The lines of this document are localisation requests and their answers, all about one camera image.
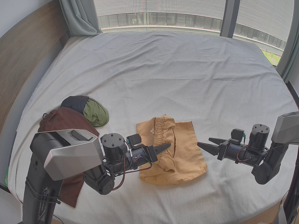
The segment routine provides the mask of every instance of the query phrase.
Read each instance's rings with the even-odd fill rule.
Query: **clothing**
[[[137,124],[144,145],[157,146],[170,142],[171,146],[157,156],[152,168],[140,172],[140,179],[155,185],[177,185],[207,172],[192,122],[175,122],[163,115]]]
[[[82,95],[69,96],[68,98],[62,101],[61,107],[63,106],[68,107],[83,114],[83,110],[85,108],[88,99],[89,99],[88,96],[82,96]]]
[[[83,114],[94,127],[104,126],[109,121],[109,114],[105,107],[88,96],[69,96],[62,101],[61,107],[63,106]]]
[[[87,101],[83,114],[94,127],[104,126],[109,121],[108,111],[92,98]]]
[[[85,129],[99,136],[97,130],[82,114],[67,107],[59,107],[57,110],[52,110],[44,116],[39,123],[38,132],[64,129]],[[59,193],[60,200],[71,207],[76,207],[77,198],[83,183],[83,173],[64,179]]]

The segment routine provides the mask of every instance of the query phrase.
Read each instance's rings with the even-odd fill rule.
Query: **folded green cloth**
[[[109,114],[105,107],[91,98],[84,107],[83,115],[94,127],[101,127],[109,121]]]

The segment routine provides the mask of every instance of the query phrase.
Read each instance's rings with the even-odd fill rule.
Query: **green tag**
[[[5,179],[4,179],[4,185],[8,188],[8,166],[6,169]]]

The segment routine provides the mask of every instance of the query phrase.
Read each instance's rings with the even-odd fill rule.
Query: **bed sheet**
[[[229,138],[233,128],[270,127],[297,106],[283,80],[253,43],[175,32],[119,32],[69,41],[23,111],[13,146],[8,186],[23,200],[30,142],[44,113],[70,95],[87,95],[110,115],[100,136],[136,133],[136,124],[167,114],[193,122],[198,141]],[[288,190],[297,147],[290,145],[280,172],[259,185],[252,168],[219,161],[202,150],[206,174],[180,185],[156,186],[127,175],[101,196],[84,184],[75,209],[62,203],[64,223],[238,223],[276,204]]]

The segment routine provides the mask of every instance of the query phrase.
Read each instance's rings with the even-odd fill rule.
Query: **wooden headboard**
[[[59,1],[53,0],[25,17],[0,38],[0,137],[4,133],[7,135],[8,129],[4,127],[22,87],[67,31]],[[15,129],[11,130],[12,135],[16,132],[15,126],[10,125],[9,130]],[[0,143],[0,149],[4,145],[9,144]]]

